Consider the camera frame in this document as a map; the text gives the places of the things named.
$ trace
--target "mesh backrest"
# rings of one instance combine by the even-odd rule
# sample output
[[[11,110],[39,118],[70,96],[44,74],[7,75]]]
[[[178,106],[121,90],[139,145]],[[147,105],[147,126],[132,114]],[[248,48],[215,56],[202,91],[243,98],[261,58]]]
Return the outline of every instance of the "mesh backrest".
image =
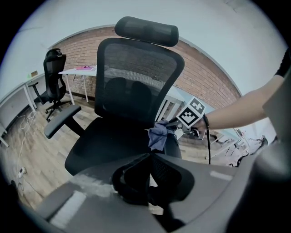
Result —
[[[66,55],[47,57],[44,60],[46,90],[51,98],[57,94],[58,79],[60,79],[62,86],[65,86],[62,75],[59,75],[59,72],[64,70],[65,61]]]
[[[180,55],[150,43],[109,38],[97,53],[95,112],[152,125],[184,68]]]

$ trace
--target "brick wall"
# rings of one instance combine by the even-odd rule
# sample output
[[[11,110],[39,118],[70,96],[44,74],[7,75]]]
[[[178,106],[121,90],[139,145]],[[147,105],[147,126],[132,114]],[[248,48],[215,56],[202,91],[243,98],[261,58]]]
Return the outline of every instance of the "brick wall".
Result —
[[[110,37],[119,37],[113,27],[96,29],[67,38],[54,48],[60,48],[62,53],[67,55],[65,70],[77,66],[96,65],[98,45]],[[179,53],[185,61],[185,68],[175,82],[176,87],[195,95],[215,109],[227,106],[240,98],[239,92],[223,71],[198,50],[182,41],[170,49]],[[161,73],[157,70],[155,74],[151,73],[149,76],[158,75]],[[72,92],[85,94],[83,80],[76,76],[73,81],[73,77],[69,76]],[[95,96],[95,84],[95,77],[86,78],[88,96]]]

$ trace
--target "wooden floor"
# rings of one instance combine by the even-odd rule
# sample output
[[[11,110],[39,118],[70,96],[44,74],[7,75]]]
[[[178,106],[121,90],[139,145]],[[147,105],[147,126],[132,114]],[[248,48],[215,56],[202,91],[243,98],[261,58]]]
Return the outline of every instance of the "wooden floor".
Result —
[[[82,107],[82,110],[74,118],[85,129],[97,117],[94,113],[94,102],[87,103],[85,99],[79,97],[74,97],[74,100],[77,105]],[[21,125],[24,117],[19,118],[5,136],[9,148],[3,144],[0,145],[0,161],[7,176],[7,182],[10,183],[11,180],[14,180],[18,185],[21,200],[34,209],[43,198],[72,177],[66,171],[64,163],[69,151],[79,138],[67,126],[63,126],[51,139],[45,137],[43,133],[47,124],[45,109],[50,105],[49,103],[37,105],[35,117],[28,131],[28,125],[25,129],[20,130],[25,125],[26,120]],[[28,109],[25,115],[28,116],[30,113],[31,109]],[[27,134],[19,157],[25,131]],[[183,159],[207,163],[205,160],[207,147],[205,145],[181,143],[180,149]],[[221,161],[222,159],[213,158],[212,164],[225,165],[226,162]],[[27,173],[18,179],[17,174],[21,167],[25,167]]]

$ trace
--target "office chair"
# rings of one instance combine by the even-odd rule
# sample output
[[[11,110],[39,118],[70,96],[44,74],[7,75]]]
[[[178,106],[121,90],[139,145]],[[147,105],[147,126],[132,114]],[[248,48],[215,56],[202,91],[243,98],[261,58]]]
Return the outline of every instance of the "office chair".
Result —
[[[61,102],[60,100],[64,97],[66,87],[62,79],[62,75],[59,72],[64,70],[66,61],[66,55],[62,54],[60,49],[51,49],[46,53],[44,60],[44,70],[45,70],[45,86],[46,91],[39,95],[36,85],[37,83],[31,84],[37,95],[37,102],[45,104],[46,102],[53,102],[53,105],[45,110],[45,113],[49,115],[46,120],[50,122],[49,117],[54,112],[55,109],[62,111],[60,106],[66,103],[72,104],[71,101]]]
[[[118,21],[115,32],[133,40],[108,38],[98,47],[95,113],[101,117],[83,130],[72,118],[81,110],[74,105],[44,130],[51,138],[66,124],[80,135],[65,162],[72,175],[94,165],[148,152],[146,129],[154,126],[163,99],[184,68],[179,54],[158,46],[176,45],[177,27],[125,17]],[[169,134],[163,153],[181,157],[173,134]]]

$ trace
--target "white wall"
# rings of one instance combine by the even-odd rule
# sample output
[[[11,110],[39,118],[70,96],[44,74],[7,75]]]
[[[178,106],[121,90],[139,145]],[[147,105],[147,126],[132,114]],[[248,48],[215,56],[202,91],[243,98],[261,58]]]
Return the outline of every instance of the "white wall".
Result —
[[[248,1],[51,0],[11,44],[0,70],[0,93],[41,70],[48,47],[128,15],[178,26],[180,37],[219,64],[243,95],[271,79],[286,49],[272,23]]]

